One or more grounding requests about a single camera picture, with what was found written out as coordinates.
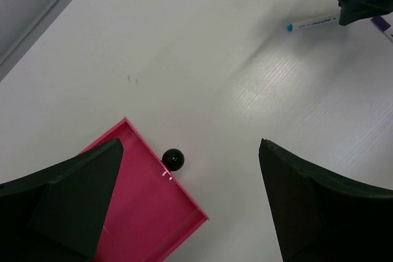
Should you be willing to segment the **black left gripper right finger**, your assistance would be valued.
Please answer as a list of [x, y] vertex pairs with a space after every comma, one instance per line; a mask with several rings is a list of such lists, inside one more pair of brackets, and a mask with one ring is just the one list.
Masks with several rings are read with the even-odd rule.
[[283, 261], [392, 261], [392, 190], [266, 139], [259, 162]]

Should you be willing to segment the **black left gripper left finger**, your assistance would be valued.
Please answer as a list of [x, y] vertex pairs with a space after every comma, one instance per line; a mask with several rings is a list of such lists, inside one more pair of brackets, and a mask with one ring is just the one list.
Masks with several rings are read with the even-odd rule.
[[90, 261], [122, 156], [121, 141], [111, 139], [1, 184], [1, 261]]

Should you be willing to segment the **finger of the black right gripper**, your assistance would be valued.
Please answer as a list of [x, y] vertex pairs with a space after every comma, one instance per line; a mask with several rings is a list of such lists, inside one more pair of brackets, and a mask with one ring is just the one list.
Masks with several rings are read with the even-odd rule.
[[339, 25], [346, 26], [359, 20], [392, 13], [392, 0], [338, 0]]

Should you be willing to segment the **light blue cap marker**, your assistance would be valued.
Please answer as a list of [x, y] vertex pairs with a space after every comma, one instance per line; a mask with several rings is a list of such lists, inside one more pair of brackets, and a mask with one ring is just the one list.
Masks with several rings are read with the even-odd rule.
[[332, 15], [325, 15], [322, 17], [317, 17], [317, 18], [312, 18], [312, 19], [308, 19], [308, 20], [302, 20], [302, 21], [298, 21], [298, 22], [293, 22], [290, 23], [286, 26], [286, 30], [287, 32], [294, 32], [300, 29], [308, 29], [308, 28], [312, 28], [315, 26], [319, 26], [319, 25], [326, 25], [329, 23], [334, 23], [337, 22], [339, 19], [339, 15], [338, 14], [332, 14]]

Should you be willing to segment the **purple cap white marker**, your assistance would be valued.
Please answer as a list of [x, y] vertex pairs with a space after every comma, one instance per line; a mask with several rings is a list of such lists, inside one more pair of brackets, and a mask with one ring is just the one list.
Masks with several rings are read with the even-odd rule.
[[392, 25], [386, 21], [382, 16], [371, 18], [371, 22], [392, 42], [393, 31]]

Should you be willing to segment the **pink top drawer tray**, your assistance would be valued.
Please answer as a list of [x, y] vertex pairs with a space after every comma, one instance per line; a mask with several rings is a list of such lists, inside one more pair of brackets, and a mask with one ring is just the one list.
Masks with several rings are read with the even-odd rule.
[[87, 148], [110, 139], [123, 156], [93, 261], [164, 261], [209, 218], [127, 118]]

